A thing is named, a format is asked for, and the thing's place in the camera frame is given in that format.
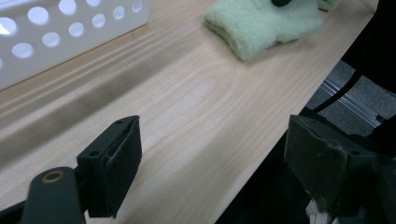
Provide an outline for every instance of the light green towel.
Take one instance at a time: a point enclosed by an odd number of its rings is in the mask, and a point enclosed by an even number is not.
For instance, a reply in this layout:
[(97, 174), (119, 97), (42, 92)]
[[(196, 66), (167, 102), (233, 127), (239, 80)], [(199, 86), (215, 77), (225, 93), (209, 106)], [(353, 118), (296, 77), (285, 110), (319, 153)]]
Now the light green towel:
[(284, 7), (271, 0), (219, 0), (205, 14), (205, 25), (223, 37), (242, 61), (276, 42), (309, 35), (322, 23), (318, 0), (292, 0)]
[(332, 11), (338, 7), (340, 0), (318, 0), (318, 6), (323, 11)]

